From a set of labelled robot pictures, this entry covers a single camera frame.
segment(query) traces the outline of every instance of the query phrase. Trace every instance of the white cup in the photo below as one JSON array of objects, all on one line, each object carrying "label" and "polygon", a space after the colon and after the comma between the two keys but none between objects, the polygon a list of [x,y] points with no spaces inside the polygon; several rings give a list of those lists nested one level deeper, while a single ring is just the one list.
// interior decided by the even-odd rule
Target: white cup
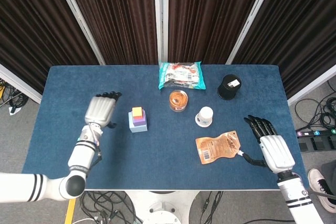
[{"label": "white cup", "polygon": [[212,123],[213,110],[210,107],[201,108],[200,112],[195,117],[195,122],[200,127],[208,127]]}]

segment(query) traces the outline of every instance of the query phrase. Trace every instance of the table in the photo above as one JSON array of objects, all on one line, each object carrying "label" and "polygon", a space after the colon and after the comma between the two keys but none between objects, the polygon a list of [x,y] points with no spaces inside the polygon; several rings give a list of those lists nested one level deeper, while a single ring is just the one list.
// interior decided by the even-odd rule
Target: table
[{"label": "table", "polygon": [[[195,139],[236,130],[241,150],[255,159],[262,153],[243,117],[266,118],[286,140],[296,161],[293,171],[307,187],[296,134],[277,66],[202,65],[206,90],[184,89],[189,102],[182,113],[169,107],[176,88],[158,89],[158,66],[54,66],[50,69],[31,137],[23,173],[49,178],[68,175],[67,160],[85,125],[90,99],[119,91],[112,122],[101,139],[103,160],[94,167],[87,189],[113,190],[265,190],[278,189],[277,175],[248,164],[241,156],[202,165]],[[242,87],[236,98],[217,95],[223,76],[235,74]],[[131,133],[128,112],[142,106],[148,131]],[[203,106],[214,110],[213,123],[201,128],[195,115]]]}]

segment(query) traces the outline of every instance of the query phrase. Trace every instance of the snack bag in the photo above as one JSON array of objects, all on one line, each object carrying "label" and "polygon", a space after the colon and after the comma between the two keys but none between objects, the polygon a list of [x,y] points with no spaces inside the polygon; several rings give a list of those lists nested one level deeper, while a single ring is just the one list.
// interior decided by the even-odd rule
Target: snack bag
[{"label": "snack bag", "polygon": [[216,138],[197,138],[196,145],[203,165],[212,163],[220,157],[234,157],[240,149],[240,142],[236,131],[223,133]]},{"label": "snack bag", "polygon": [[160,63],[159,89],[169,86],[205,89],[201,62]]}]

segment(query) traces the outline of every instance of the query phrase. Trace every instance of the orange jar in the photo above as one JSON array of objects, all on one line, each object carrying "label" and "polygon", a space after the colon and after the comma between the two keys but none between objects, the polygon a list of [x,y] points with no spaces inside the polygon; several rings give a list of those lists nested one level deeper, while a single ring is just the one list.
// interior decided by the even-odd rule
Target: orange jar
[{"label": "orange jar", "polygon": [[170,93],[169,104],[170,108],[175,112],[181,112],[185,110],[188,103],[188,95],[182,90],[174,90]]}]

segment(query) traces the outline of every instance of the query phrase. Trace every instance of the teal snack bag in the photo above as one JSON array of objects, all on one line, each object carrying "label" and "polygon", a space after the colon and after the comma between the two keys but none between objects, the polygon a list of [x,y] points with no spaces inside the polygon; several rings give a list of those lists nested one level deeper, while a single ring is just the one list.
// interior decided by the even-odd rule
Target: teal snack bag
[{"label": "teal snack bag", "polygon": [[170,86],[205,89],[201,62],[160,63],[159,89]]}]

